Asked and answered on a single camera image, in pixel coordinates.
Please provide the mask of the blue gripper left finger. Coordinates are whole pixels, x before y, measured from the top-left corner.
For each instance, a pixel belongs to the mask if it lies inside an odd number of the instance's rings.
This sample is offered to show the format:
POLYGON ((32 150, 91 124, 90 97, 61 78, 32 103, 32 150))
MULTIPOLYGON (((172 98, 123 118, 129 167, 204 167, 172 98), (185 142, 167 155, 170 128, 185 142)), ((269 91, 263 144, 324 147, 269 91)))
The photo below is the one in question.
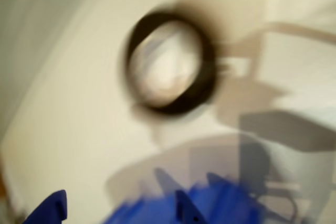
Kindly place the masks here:
POLYGON ((25 220, 25 224, 61 224, 67 219, 67 194, 59 190, 49 195, 25 220))

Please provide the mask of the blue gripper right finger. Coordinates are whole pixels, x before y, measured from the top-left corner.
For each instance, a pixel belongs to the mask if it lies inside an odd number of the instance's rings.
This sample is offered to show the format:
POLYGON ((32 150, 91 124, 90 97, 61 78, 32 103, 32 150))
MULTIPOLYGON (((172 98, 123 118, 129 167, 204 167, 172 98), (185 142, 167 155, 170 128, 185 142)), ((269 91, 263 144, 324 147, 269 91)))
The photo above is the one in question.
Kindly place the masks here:
POLYGON ((105 223, 262 223, 262 206, 248 192, 215 174, 208 185, 122 203, 105 223))

